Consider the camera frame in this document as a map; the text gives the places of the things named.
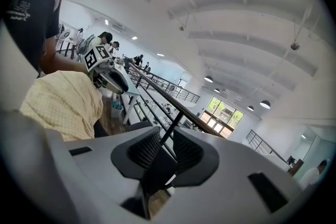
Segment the plaid fabric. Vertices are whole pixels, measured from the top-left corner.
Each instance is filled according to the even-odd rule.
[[[87,75],[57,71],[35,80],[20,110],[60,132],[64,141],[73,141],[94,138],[93,125],[102,109],[101,93]]]

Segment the person with black hair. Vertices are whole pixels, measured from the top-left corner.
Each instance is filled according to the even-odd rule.
[[[117,42],[117,41],[114,41],[114,42],[112,42],[111,44],[110,44],[111,46],[110,46],[110,48],[109,48],[109,52],[111,53],[111,54],[113,54],[113,51],[114,50],[119,50],[119,42]]]
[[[109,43],[111,42],[112,38],[113,36],[111,33],[103,32],[98,37],[95,37],[93,40],[90,41],[88,50],[91,49],[93,46],[98,46],[98,45],[107,44],[107,46],[109,46]]]
[[[315,184],[319,180],[320,174],[322,174],[326,166],[327,160],[324,159],[323,161],[321,161],[318,167],[309,169],[299,181],[301,188],[305,189],[309,185]]]
[[[135,64],[138,66],[140,63],[142,63],[142,58],[143,58],[143,54],[141,54],[140,56],[135,56],[133,58],[133,60],[135,61]]]
[[[75,57],[75,48],[80,44],[82,39],[83,39],[83,28],[80,28],[74,37],[70,37],[70,40],[72,40],[74,43],[72,44],[70,59],[73,59]]]
[[[2,32],[10,37],[6,47],[20,49],[38,73],[72,70],[87,73],[83,63],[71,61],[56,53],[55,36],[59,33],[59,11],[62,0],[10,0],[4,13]]]

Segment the black slot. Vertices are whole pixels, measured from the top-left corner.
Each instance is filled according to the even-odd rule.
[[[73,150],[69,150],[72,156],[76,156],[76,155],[83,154],[83,153],[90,152],[90,151],[92,151],[92,149],[90,149],[88,146],[74,148]]]
[[[274,213],[288,203],[288,200],[263,173],[250,174],[248,179],[270,212]]]

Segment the window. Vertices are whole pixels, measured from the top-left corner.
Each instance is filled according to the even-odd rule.
[[[221,136],[228,138],[244,114],[234,107],[213,97],[201,116],[201,120],[213,128]]]

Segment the white ceiling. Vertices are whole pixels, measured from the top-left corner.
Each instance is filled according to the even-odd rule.
[[[336,143],[336,127],[335,126],[310,126],[309,127],[321,139]]]
[[[240,95],[242,100],[236,102],[244,108],[249,104],[256,108],[263,99],[278,100],[323,68],[326,56],[335,60],[328,44],[334,40],[332,27],[320,0],[138,1],[165,13],[177,35],[195,45],[199,58],[194,61],[200,59],[205,74],[214,78],[205,87]],[[184,31],[178,33],[181,26]],[[295,36],[298,51],[289,48]],[[160,46],[150,37],[147,45]],[[180,59],[178,51],[170,52]],[[256,109],[254,114],[264,111]]]

